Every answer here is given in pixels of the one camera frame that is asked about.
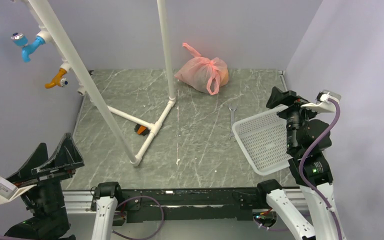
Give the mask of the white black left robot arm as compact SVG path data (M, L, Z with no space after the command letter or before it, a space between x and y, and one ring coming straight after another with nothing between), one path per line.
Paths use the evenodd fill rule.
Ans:
M12 226L7 237L31 240L63 240L70 229L61 181L72 178L84 159L72 134L65 133L51 156L47 145L40 143L26 162L7 180L19 188L30 187L21 194L32 217ZM90 207L95 212L93 240L109 240L115 211L124 203L118 182L100 183L93 191Z

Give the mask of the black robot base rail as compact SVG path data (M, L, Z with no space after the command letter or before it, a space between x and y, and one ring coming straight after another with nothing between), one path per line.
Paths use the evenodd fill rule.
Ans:
M128 202L117 208L114 225L180 220L251 220L267 212L273 217L256 187L123 189Z

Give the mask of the pink plastic bag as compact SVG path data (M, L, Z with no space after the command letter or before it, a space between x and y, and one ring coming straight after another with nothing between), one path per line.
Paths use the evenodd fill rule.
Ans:
M217 95L220 91L220 71L228 69L227 64L220 58L209 59L202 56L195 48L184 42L182 46L192 55L187 63L176 72L174 77L193 87L195 90Z

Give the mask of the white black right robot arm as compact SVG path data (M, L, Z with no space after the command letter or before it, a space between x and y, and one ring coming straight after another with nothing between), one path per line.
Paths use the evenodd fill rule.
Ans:
M273 87L266 103L285 120L286 153L289 170L308 206L311 223L290 202L285 189L274 179L260 182L256 203L270 207L284 222L296 240L344 240L335 203L334 178L323 151L332 145L331 130L341 116L340 95L323 90L312 103L292 90Z

